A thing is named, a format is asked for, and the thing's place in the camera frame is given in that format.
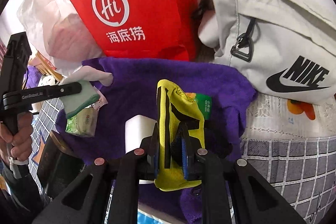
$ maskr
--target white circle logo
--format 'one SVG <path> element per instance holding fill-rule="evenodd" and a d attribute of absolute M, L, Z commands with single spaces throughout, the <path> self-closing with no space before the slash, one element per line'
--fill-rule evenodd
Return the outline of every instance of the white circle logo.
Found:
<path fill-rule="evenodd" d="M 122 11 L 119 0 L 118 2 L 116 0 L 101 0 L 101 12 L 97 9 L 97 0 L 92 0 L 92 8 L 101 22 L 111 27 L 119 27 L 125 24 L 129 16 L 128 0 L 121 0 L 121 2 L 124 7 L 124 16 L 121 22 L 113 21 L 114 17 Z"/>

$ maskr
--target black carabiner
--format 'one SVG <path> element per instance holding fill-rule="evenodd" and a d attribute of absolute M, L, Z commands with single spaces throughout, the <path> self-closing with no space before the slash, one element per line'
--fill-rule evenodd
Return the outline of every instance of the black carabiner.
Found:
<path fill-rule="evenodd" d="M 252 17 L 246 32 L 242 33 L 239 37 L 237 37 L 236 44 L 231 48 L 230 51 L 233 56 L 246 62 L 251 62 L 252 60 L 253 43 L 250 34 L 253 30 L 254 25 L 255 25 L 255 18 Z M 247 54 L 239 50 L 240 48 L 245 48 L 247 46 L 249 47 L 249 52 Z"/>

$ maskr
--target hi logo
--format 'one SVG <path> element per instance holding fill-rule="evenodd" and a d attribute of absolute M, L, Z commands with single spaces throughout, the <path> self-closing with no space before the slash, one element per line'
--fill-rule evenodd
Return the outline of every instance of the hi logo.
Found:
<path fill-rule="evenodd" d="M 283 71 L 280 71 L 279 73 L 270 76 L 266 80 L 266 85 L 274 92 L 280 93 L 322 90 L 330 88 L 329 86 L 319 86 L 320 83 L 324 80 L 324 77 L 328 75 L 328 73 L 329 71 L 319 64 L 316 64 L 315 62 L 310 61 L 303 56 L 299 56 L 299 58 L 289 69 L 285 69 Z M 280 82 L 281 77 L 289 79 L 296 83 L 300 83 L 302 84 L 302 86 L 284 85 Z"/>
<path fill-rule="evenodd" d="M 92 0 L 92 8 L 98 19 L 111 27 L 119 27 L 128 19 L 128 0 Z"/>

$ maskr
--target white nike bag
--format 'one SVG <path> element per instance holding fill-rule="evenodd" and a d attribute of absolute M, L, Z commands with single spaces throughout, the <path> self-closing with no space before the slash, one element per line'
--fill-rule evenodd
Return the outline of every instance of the white nike bag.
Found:
<path fill-rule="evenodd" d="M 336 17 L 312 0 L 201 0 L 214 63 L 260 92 L 319 104 L 336 93 Z"/>

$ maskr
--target nike swoosh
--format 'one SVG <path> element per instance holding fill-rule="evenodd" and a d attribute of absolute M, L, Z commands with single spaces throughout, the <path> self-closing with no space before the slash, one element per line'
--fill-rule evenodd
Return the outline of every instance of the nike swoosh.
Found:
<path fill-rule="evenodd" d="M 286 70 L 283 70 L 279 73 L 276 73 L 276 74 L 270 76 L 266 80 L 266 85 L 269 87 L 269 89 L 273 90 L 274 92 L 286 93 L 286 92 L 300 92 L 300 91 L 309 91 L 309 90 L 322 90 L 322 89 L 330 88 L 329 86 L 325 86 L 323 88 L 322 87 L 314 88 L 314 87 L 311 87 L 311 86 L 283 85 L 280 82 L 280 77 Z"/>

